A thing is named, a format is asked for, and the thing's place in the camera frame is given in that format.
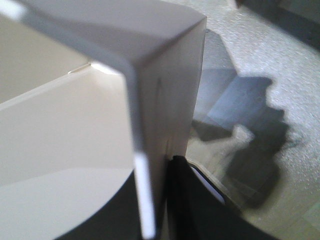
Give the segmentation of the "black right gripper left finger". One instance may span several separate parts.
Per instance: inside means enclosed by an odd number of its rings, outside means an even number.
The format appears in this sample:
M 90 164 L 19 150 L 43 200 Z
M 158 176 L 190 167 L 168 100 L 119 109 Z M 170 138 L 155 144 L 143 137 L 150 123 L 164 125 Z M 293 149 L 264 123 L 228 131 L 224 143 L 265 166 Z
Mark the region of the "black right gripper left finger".
M 86 221 L 59 240 L 140 240 L 141 229 L 134 174 Z

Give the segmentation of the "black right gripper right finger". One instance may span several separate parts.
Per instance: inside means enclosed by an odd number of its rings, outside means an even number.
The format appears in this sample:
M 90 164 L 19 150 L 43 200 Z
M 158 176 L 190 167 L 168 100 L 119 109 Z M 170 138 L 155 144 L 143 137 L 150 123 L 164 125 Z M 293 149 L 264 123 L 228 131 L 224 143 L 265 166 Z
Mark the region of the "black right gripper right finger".
M 179 155 L 167 167 L 167 212 L 172 240 L 274 239 L 219 202 Z

